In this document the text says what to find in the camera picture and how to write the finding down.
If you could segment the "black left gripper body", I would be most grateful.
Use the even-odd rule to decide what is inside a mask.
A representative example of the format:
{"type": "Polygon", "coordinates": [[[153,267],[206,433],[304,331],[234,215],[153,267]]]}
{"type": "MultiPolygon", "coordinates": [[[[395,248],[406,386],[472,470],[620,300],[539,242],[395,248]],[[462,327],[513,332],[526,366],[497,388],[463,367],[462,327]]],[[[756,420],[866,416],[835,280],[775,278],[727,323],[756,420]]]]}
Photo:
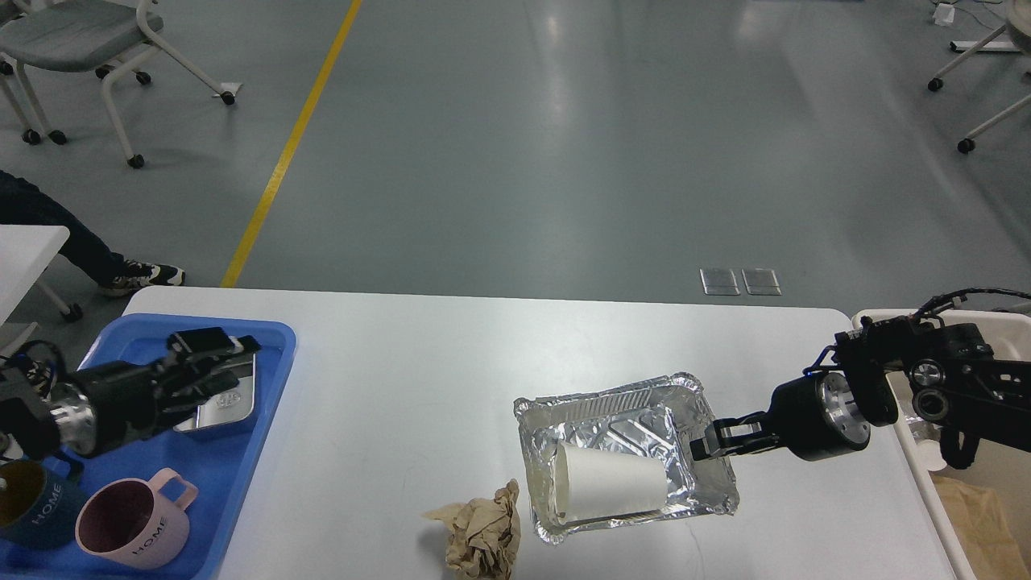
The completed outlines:
{"type": "Polygon", "coordinates": [[[170,397],[170,366],[114,361],[66,375],[49,393],[59,444],[81,458],[157,437],[169,429],[161,404],[170,397]]]}

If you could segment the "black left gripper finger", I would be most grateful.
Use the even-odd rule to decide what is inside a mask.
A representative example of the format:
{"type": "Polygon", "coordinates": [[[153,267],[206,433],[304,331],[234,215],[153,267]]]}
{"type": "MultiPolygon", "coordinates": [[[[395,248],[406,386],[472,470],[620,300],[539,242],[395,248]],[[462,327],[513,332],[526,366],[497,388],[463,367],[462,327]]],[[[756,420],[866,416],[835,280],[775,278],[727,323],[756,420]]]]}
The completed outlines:
{"type": "Polygon", "coordinates": [[[262,349],[253,335],[231,335],[221,327],[181,330],[169,335],[165,366],[190,368],[199,377],[231,371],[237,378],[255,372],[262,349]]]}
{"type": "Polygon", "coordinates": [[[196,408],[206,404],[217,394],[227,393],[235,388],[238,383],[239,378],[232,371],[218,372],[217,375],[200,379],[195,384],[167,397],[165,400],[165,418],[172,420],[174,417],[177,417],[182,420],[184,417],[194,414],[196,408]]]}

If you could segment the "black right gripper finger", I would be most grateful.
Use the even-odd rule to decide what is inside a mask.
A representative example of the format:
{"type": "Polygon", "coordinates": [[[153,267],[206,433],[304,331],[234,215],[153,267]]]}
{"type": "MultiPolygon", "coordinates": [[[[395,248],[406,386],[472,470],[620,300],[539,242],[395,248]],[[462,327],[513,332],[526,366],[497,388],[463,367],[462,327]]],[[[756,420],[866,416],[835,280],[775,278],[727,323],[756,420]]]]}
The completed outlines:
{"type": "Polygon", "coordinates": [[[706,427],[707,436],[769,436],[768,414],[751,412],[743,417],[721,418],[706,427]]]}
{"type": "Polygon", "coordinates": [[[750,454],[765,453],[778,448],[778,437],[745,437],[742,441],[712,441],[710,438],[695,438],[691,441],[693,460],[733,458],[750,454]]]}

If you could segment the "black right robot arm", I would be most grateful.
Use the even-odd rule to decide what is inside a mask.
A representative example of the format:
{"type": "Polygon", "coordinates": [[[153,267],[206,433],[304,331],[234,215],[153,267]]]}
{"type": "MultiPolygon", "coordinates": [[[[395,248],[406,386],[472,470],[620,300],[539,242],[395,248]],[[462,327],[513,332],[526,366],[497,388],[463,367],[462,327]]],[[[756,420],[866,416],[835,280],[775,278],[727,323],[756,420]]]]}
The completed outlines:
{"type": "Polygon", "coordinates": [[[982,440],[1028,451],[1029,364],[997,359],[975,323],[942,318],[971,294],[1023,297],[1017,289],[964,288],[935,295],[913,313],[863,317],[859,328],[837,333],[801,377],[778,385],[767,410],[707,425],[691,441],[692,458],[786,448],[814,462],[864,450],[872,427],[894,425],[899,417],[891,372],[905,375],[917,415],[942,430],[947,466],[971,466],[982,440]]]}

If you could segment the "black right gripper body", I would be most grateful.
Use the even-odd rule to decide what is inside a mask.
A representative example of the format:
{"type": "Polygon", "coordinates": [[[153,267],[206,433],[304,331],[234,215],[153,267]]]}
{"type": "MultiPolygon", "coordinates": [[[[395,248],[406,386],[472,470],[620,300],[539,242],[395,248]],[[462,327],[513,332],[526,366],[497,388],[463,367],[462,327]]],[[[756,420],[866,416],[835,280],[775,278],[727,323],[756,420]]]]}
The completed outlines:
{"type": "Polygon", "coordinates": [[[771,396],[769,432],[803,460],[865,450],[872,437],[843,375],[818,372],[783,384],[771,396]]]}

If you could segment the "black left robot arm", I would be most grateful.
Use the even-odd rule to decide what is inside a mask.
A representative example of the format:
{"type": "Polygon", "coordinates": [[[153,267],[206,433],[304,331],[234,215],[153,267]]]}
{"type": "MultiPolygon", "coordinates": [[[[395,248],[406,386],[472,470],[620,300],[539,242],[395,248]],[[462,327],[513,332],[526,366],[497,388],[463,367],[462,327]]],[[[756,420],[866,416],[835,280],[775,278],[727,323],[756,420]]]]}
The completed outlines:
{"type": "Polygon", "coordinates": [[[33,460],[72,463],[88,484],[162,465],[227,486],[255,468],[293,361],[295,339],[233,321],[176,330],[122,321],[48,396],[2,371],[2,431],[33,460]]]}

